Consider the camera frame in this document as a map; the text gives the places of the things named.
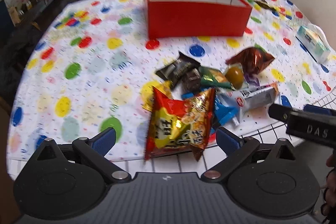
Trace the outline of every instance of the polka dot tablecloth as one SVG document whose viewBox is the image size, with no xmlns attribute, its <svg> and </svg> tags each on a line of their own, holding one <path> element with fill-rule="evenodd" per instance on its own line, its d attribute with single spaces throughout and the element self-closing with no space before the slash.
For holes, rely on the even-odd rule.
<svg viewBox="0 0 336 224">
<path fill-rule="evenodd" d="M 204 66 L 259 45 L 276 59 L 258 75 L 260 84 L 279 82 L 284 105 L 302 108 L 327 95 L 336 83 L 336 55 L 314 62 L 295 33 L 309 21 L 290 2 L 268 0 L 277 12 L 253 0 L 243 37 L 147 39 L 143 0 L 83 0 L 67 6 L 32 53 L 16 95 L 10 124 L 9 159 L 28 160 L 46 138 L 58 144 L 92 138 L 114 127 L 117 143 L 109 160 L 143 158 L 150 113 L 144 99 L 162 80 L 155 71 L 181 51 Z M 180 99 L 179 89 L 174 98 Z M 246 113 L 227 128 L 244 135 L 274 122 L 265 107 Z M 214 135 L 210 145 L 215 143 Z"/>
</svg>

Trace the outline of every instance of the open cardboard box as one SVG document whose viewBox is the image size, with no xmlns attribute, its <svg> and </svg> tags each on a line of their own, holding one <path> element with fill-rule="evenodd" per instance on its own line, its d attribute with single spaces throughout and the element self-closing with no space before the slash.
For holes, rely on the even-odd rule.
<svg viewBox="0 0 336 224">
<path fill-rule="evenodd" d="M 244 0 L 144 0 L 149 39 L 243 35 L 252 7 Z"/>
</svg>

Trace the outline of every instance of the hand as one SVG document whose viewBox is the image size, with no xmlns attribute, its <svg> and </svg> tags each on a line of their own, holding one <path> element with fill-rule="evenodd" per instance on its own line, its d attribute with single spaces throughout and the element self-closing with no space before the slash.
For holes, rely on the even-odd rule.
<svg viewBox="0 0 336 224">
<path fill-rule="evenodd" d="M 334 156 L 331 155 L 327 162 L 325 163 L 328 167 L 335 166 Z M 336 207 L 336 171 L 335 169 L 331 170 L 327 175 L 327 188 L 324 191 L 324 200 L 325 204 L 321 206 L 321 213 L 324 216 L 327 216 L 331 208 Z"/>
</svg>

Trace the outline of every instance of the candy wrapper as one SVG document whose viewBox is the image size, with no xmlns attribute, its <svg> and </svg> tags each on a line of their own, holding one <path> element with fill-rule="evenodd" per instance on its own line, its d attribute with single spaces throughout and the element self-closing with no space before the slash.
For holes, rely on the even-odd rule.
<svg viewBox="0 0 336 224">
<path fill-rule="evenodd" d="M 236 90 L 247 89 L 249 87 L 244 78 L 243 67 L 240 63 L 229 65 L 225 69 L 224 75 Z"/>
<path fill-rule="evenodd" d="M 198 69 L 193 69 L 185 74 L 182 78 L 182 89 L 185 93 L 198 93 L 201 87 L 201 74 Z"/>
<path fill-rule="evenodd" d="M 159 85 L 156 85 L 155 87 L 161 91 L 164 95 L 166 95 L 169 99 L 171 99 L 171 91 L 170 91 L 170 85 L 171 85 L 171 81 L 165 81 Z M 153 89 L 152 89 L 152 93 L 147 95 L 145 102 L 142 105 L 142 108 L 148 111 L 152 111 L 152 107 L 153 107 Z"/>
<path fill-rule="evenodd" d="M 182 99 L 187 99 L 194 96 L 193 93 L 186 93 L 182 94 Z M 224 106 L 221 101 L 219 100 L 218 96 L 215 96 L 215 116 L 212 120 L 212 125 L 211 125 L 211 131 L 210 135 L 215 133 L 216 129 L 219 128 L 220 126 L 225 125 L 227 122 L 229 122 L 231 119 L 235 117 L 235 115 L 238 113 L 238 108 L 236 107 L 229 107 L 229 106 Z"/>
<path fill-rule="evenodd" d="M 155 87 L 153 90 L 145 159 L 191 150 L 199 160 L 209 140 L 215 90 L 184 101 L 169 99 Z"/>
<path fill-rule="evenodd" d="M 218 86 L 220 88 L 232 90 L 230 82 L 225 78 L 224 74 L 220 70 L 208 67 L 199 67 L 199 72 L 202 75 L 202 86 Z"/>
<path fill-rule="evenodd" d="M 188 71 L 198 68 L 201 65 L 191 57 L 184 55 L 181 52 L 179 52 L 179 54 L 178 59 L 155 72 L 155 74 L 163 80 L 169 80 L 172 82 L 170 87 L 172 90 L 176 87 L 182 76 L 184 76 Z"/>
<path fill-rule="evenodd" d="M 245 112 L 248 110 L 274 103 L 278 94 L 277 83 L 263 85 L 250 90 L 228 92 L 227 90 L 221 89 L 221 91 L 217 93 L 223 105 L 238 108 L 239 112 L 236 115 L 238 122 L 242 121 Z"/>
<path fill-rule="evenodd" d="M 237 55 L 226 60 L 227 65 L 241 63 L 244 73 L 248 75 L 257 75 L 262 72 L 272 61 L 274 57 L 261 48 L 249 47 L 243 49 Z"/>
</svg>

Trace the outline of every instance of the green snack wrapper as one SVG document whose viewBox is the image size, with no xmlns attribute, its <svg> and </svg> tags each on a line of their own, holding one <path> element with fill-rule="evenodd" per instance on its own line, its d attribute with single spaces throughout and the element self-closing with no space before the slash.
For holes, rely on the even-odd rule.
<svg viewBox="0 0 336 224">
<path fill-rule="evenodd" d="M 199 72 L 202 75 L 202 86 L 217 86 L 220 88 L 232 90 L 231 83 L 226 79 L 220 70 L 208 67 L 199 67 Z"/>
</svg>

